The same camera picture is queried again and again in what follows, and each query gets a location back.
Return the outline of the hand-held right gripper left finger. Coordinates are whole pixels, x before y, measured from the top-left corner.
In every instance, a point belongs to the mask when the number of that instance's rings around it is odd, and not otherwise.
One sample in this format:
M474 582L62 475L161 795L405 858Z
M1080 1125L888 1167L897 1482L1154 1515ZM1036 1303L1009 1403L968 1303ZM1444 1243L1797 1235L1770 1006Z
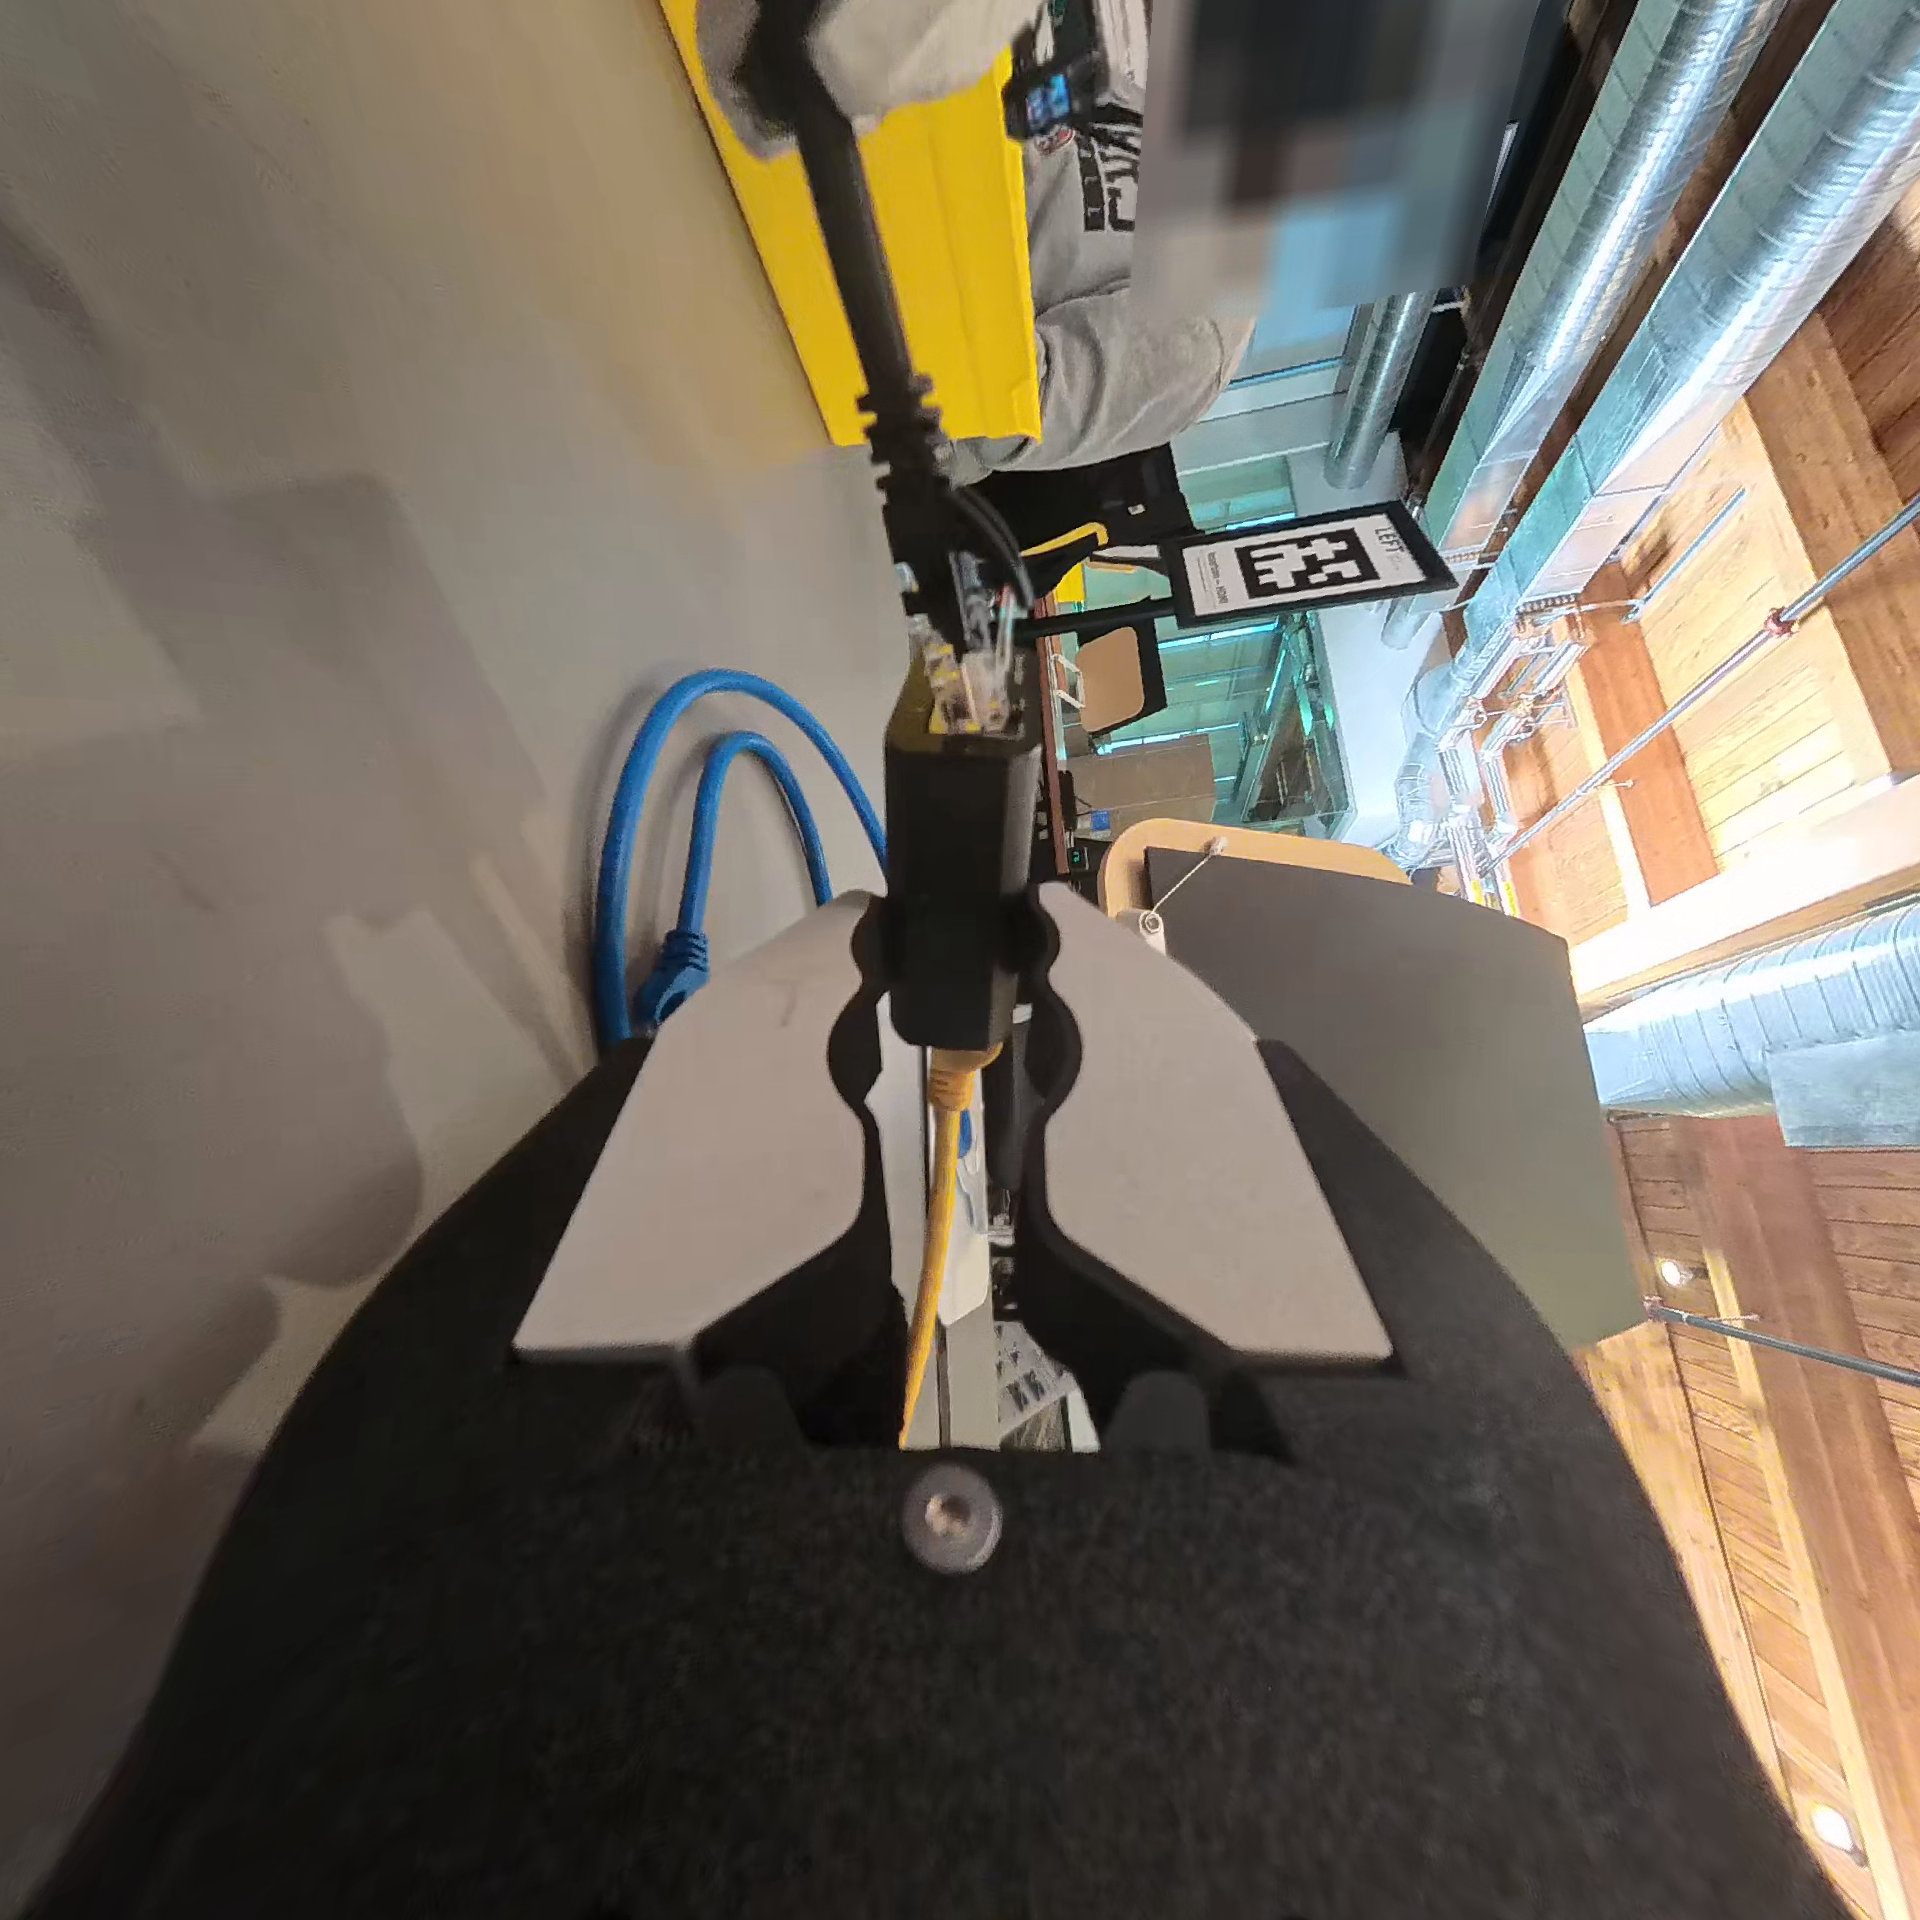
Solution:
M810 1443L897 1444L908 1309L868 1108L872 911L816 906L662 1022L518 1360L668 1369L695 1396L757 1371Z

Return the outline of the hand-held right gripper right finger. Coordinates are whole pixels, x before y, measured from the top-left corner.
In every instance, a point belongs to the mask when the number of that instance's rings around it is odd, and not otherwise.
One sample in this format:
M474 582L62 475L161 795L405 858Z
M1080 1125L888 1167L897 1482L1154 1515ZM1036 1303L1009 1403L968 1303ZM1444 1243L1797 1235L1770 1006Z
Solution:
M1016 1195L1025 1327L1097 1447L1283 1447L1275 1380L1394 1343L1255 1029L1084 898L1039 898Z

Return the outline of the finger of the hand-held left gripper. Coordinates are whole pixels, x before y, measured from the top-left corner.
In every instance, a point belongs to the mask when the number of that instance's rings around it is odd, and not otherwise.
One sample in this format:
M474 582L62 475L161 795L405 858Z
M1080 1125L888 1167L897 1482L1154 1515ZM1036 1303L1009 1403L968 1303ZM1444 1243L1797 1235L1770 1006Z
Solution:
M722 114L749 150L793 144L786 79L759 79L754 43L804 46L837 114L868 134L898 109L982 83L1036 29L1042 2L722 2Z

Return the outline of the yellow plastic bin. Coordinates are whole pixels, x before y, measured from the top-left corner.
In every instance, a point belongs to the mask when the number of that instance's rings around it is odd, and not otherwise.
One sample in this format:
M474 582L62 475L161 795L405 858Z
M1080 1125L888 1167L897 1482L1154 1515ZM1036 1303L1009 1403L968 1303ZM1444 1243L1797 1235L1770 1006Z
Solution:
M733 202L820 407L824 437L863 444L864 377L793 154L757 160L712 96L695 2L661 2ZM959 96L891 114L860 140L908 346L955 441L1039 437L1039 340L1020 147L1002 126L1009 57Z

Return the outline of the black ethernet port adapter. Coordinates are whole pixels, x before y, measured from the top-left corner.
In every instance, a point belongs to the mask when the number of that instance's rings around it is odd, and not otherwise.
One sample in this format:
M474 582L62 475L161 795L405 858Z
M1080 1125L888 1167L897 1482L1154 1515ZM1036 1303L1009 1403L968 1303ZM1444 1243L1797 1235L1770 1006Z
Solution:
M914 665L882 743L882 982L902 1042L986 1053L1032 997L1043 929L1030 882L1043 780L1043 680L1013 655L1006 733L932 733Z

